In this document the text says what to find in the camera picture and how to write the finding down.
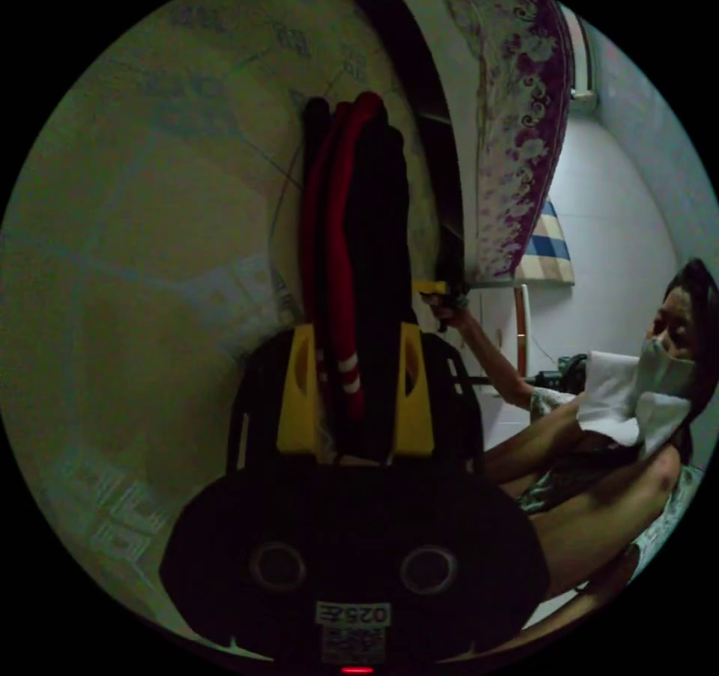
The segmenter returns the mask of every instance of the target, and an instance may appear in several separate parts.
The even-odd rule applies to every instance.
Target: woman's hand
[[[472,319],[469,309],[453,309],[442,305],[442,299],[436,295],[423,296],[422,301],[431,307],[432,314],[447,326],[461,331],[467,327]]]

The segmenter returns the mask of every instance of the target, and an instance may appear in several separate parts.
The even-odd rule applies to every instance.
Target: label sticker
[[[322,663],[366,666],[384,662],[391,604],[318,601],[315,623],[322,626]]]

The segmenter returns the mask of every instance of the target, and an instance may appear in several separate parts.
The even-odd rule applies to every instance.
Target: white cloth
[[[621,446],[641,444],[640,458],[646,459],[674,434],[691,403],[655,392],[638,394],[638,365],[637,357],[591,352],[577,421],[584,431],[604,434]]]

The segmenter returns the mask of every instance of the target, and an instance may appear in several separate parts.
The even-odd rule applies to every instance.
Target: yellow clip
[[[277,448],[281,454],[317,454],[318,394],[315,331],[312,324],[294,330],[285,376]]]
[[[429,457],[434,449],[434,436],[422,333],[416,324],[402,323],[400,339],[395,453],[398,456]]]
[[[445,281],[423,281],[412,282],[412,289],[420,294],[447,294],[449,288]]]

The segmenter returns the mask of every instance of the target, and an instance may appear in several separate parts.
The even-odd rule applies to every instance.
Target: purple floral pattern
[[[514,275],[562,149],[574,59],[553,0],[444,0],[480,65],[476,259],[479,280]]]

